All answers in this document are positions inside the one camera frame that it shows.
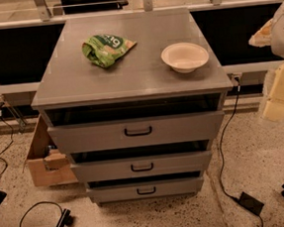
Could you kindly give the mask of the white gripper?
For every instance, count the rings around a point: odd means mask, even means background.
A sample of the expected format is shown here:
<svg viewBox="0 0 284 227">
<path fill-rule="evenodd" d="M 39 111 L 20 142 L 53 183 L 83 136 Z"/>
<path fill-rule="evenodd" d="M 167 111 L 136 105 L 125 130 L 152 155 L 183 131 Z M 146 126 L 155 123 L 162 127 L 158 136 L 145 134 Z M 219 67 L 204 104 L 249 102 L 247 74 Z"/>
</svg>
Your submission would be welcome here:
<svg viewBox="0 0 284 227">
<path fill-rule="evenodd" d="M 279 122 L 284 119 L 284 63 L 268 70 L 263 85 L 265 105 L 261 118 Z"/>
</svg>

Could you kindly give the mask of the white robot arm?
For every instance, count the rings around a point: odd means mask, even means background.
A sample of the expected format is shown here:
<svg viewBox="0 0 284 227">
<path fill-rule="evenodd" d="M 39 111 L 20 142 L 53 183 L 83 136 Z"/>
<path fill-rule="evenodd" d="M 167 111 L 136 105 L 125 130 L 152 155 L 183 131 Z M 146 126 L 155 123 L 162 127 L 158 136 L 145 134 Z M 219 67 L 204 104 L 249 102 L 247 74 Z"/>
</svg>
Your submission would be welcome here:
<svg viewBox="0 0 284 227">
<path fill-rule="evenodd" d="M 284 1 L 271 20 L 252 35 L 249 44 L 259 48 L 270 46 L 275 56 L 284 59 Z M 284 63 L 275 70 L 268 70 L 263 85 L 259 116 L 265 121 L 278 123 L 284 119 Z"/>
</svg>

